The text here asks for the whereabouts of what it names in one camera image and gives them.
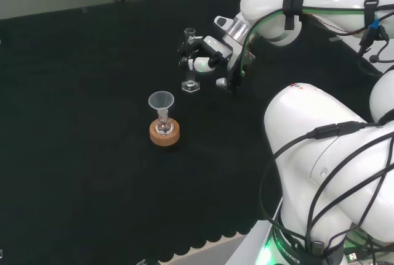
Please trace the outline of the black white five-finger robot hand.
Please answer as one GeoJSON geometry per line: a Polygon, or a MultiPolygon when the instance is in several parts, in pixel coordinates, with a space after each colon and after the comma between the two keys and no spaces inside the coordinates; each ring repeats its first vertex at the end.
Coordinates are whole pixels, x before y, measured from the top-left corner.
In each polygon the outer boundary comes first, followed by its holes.
{"type": "Polygon", "coordinates": [[[178,47],[179,67],[186,72],[181,88],[185,92],[196,92],[201,85],[196,80],[198,73],[210,73],[225,68],[227,76],[216,80],[215,85],[226,91],[237,93],[241,84],[241,52],[243,46],[228,35],[222,41],[212,36],[195,36],[178,47]]]}

